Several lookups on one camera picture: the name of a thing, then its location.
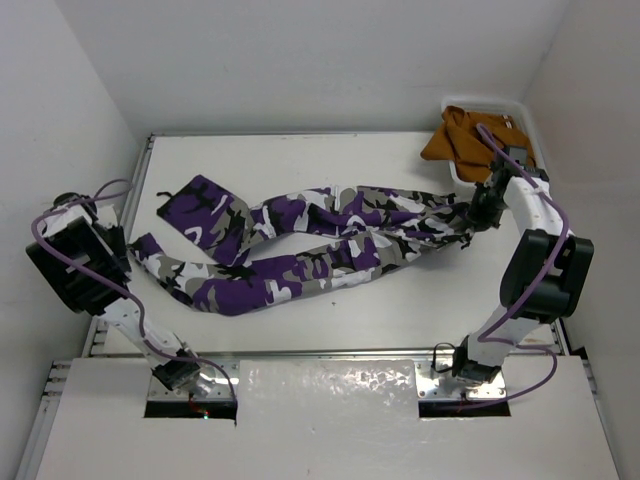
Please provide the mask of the purple camouflage trousers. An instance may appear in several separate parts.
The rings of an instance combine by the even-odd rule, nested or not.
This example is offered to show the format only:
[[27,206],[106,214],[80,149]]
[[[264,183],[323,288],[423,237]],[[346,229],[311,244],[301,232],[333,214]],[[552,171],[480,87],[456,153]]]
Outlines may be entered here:
[[376,280],[423,253],[467,246],[474,229],[454,194],[325,186],[250,206],[197,175],[157,210],[208,256],[169,256],[150,233],[136,262],[172,297],[201,312],[237,316]]

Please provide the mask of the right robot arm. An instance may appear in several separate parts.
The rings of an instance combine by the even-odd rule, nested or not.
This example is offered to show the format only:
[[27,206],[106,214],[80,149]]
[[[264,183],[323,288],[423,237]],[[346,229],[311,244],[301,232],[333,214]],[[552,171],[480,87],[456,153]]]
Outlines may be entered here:
[[520,240],[497,309],[454,351],[453,376],[473,383],[492,381],[527,335],[575,311],[594,255],[592,241],[571,232],[566,213],[551,199],[545,170],[527,165],[522,148],[498,149],[490,170],[467,218],[481,232],[498,227],[510,211]]

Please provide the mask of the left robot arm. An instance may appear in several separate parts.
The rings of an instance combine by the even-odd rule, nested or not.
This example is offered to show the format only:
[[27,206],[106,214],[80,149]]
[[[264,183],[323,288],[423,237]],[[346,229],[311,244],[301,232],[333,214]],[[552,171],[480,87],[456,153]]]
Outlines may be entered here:
[[89,196],[64,193],[32,222],[31,233],[26,255],[67,308],[118,330],[166,389],[195,385],[201,371],[196,356],[174,333],[148,321],[128,288],[124,230],[112,206],[99,208]]

